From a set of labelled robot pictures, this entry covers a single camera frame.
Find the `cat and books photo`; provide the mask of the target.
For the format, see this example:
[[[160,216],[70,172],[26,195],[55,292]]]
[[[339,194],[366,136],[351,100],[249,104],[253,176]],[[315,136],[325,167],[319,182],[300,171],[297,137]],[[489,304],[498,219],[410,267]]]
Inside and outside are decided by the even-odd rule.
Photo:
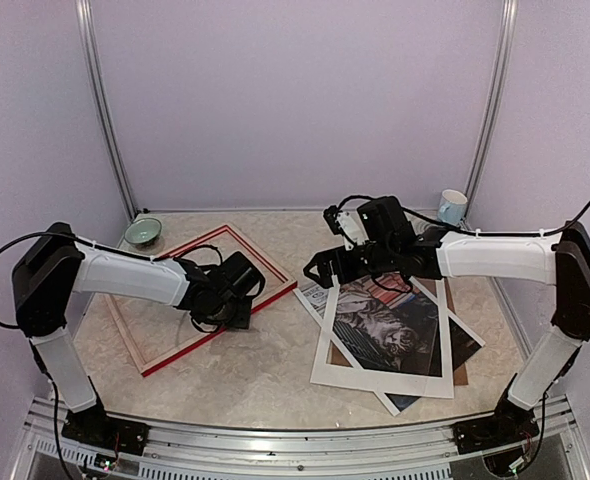
[[[310,283],[297,290],[304,308],[321,327],[329,290]],[[485,344],[449,306],[455,373]],[[398,274],[364,277],[340,287],[327,363],[344,367],[440,377],[439,314],[435,282],[403,281]],[[398,414],[421,398],[372,391]]]

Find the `red wooden picture frame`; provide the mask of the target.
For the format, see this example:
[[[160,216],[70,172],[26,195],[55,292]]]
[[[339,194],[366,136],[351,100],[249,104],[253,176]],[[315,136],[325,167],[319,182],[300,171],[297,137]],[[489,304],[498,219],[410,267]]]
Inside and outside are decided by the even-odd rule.
[[[232,224],[219,226],[166,257],[192,261],[210,278],[189,287],[190,309],[106,295],[105,304],[142,377],[170,365],[290,293],[297,280]]]

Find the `white mat board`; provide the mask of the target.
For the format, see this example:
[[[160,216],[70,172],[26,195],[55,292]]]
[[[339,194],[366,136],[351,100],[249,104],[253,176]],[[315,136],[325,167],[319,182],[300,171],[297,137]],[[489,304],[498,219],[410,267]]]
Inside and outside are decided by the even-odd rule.
[[[360,369],[360,365],[349,368],[328,364],[327,355],[333,339],[332,327],[340,294],[340,284],[337,276],[333,275],[332,287],[329,289],[325,314],[321,322],[311,382],[364,391],[452,399],[454,397],[454,384],[445,280],[437,280],[435,285],[442,362],[442,375],[440,377]]]

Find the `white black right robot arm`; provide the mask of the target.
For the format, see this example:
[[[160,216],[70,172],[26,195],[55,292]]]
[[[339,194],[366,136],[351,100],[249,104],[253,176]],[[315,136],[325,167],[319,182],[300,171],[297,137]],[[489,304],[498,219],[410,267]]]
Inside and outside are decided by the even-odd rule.
[[[544,399],[590,340],[590,237],[580,219],[531,232],[469,231],[430,219],[429,228],[418,233],[409,220],[414,211],[397,197],[357,199],[355,216],[341,204],[323,212],[331,232],[344,240],[340,247],[316,253],[303,268],[305,277],[323,288],[391,272],[432,280],[523,280],[555,288],[550,330],[509,383],[507,405],[486,423],[493,442],[510,442],[525,427],[523,411]]]

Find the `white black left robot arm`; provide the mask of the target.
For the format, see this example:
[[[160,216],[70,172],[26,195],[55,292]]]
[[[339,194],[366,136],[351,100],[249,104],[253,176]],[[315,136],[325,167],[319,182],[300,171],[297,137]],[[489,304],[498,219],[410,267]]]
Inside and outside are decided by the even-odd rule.
[[[146,256],[77,236],[63,222],[11,240],[0,256],[26,241],[32,245],[11,271],[14,320],[0,320],[0,328],[28,339],[53,391],[77,413],[77,430],[96,445],[108,443],[115,424],[96,407],[99,395],[68,328],[73,297],[109,294],[165,305],[188,313],[197,330],[215,333],[248,328],[266,283],[241,252],[206,265],[181,255]]]

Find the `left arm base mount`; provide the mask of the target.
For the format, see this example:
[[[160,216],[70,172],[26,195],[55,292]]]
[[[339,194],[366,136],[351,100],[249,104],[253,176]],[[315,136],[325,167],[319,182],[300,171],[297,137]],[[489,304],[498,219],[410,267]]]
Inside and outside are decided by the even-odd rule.
[[[100,406],[81,412],[69,412],[62,435],[79,443],[141,456],[146,447],[150,427],[142,422],[108,415]]]

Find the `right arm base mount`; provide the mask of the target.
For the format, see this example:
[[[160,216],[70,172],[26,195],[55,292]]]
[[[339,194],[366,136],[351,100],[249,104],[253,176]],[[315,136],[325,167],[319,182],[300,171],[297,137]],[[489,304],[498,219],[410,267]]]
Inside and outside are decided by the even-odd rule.
[[[454,441],[460,455],[489,450],[537,437],[540,429],[532,410],[497,408],[491,415],[455,423]]]

